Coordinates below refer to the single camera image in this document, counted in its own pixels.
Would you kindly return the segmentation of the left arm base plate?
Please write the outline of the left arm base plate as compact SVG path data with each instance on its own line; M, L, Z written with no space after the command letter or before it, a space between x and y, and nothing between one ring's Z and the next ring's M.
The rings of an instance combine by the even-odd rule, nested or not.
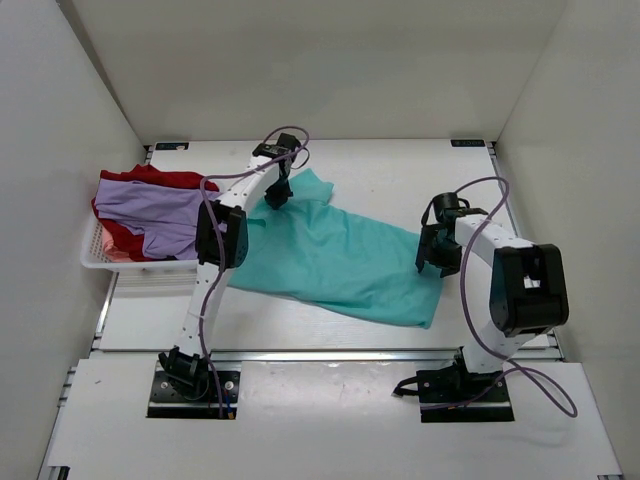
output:
M241 371L218 371L219 397L213 375L200 380L195 388L171 379L156 366L150 389L147 417L155 419L235 420L241 385Z

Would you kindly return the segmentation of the teal t shirt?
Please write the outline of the teal t shirt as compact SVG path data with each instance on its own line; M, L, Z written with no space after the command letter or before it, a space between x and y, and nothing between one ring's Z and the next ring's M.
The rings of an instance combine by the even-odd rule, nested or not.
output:
M417 270L419 235L331 205L333 185L306 169L294 196L248 218L249 251L230 286L289 297L354 318L429 328L443 289L439 271Z

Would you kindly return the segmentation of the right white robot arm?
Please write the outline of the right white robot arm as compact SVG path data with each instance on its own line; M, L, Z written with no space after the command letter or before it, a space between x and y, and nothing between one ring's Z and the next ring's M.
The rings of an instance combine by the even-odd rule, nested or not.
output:
M562 256L552 244L517 237L455 192L435 196L427 210L435 222L423 216L415 260L419 271L430 265L442 278L458 275L465 293L470 256L491 268L490 320L472 331L473 341L460 349L462 366L448 376L452 395L467 401L483 390L483 375L501 371L526 342L567 322Z

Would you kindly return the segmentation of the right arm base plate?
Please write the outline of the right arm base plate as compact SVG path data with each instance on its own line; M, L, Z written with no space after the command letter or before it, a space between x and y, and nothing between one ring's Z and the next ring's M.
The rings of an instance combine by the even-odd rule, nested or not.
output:
M503 423L515 416L501 372L468 373L453 365L418 370L394 388L395 397L417 397L422 423Z

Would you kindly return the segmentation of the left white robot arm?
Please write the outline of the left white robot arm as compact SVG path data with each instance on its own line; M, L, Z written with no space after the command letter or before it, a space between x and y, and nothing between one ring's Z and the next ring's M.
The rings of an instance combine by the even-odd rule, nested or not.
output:
M200 187L195 251L196 280L180 335L159 354L168 383L188 402L222 402L222 385L206 346L207 323L214 320L231 274L249 252L248 214L263 200L277 210L293 196L292 164L307 150L294 126L280 127L252 151L248 167L237 174L213 174Z

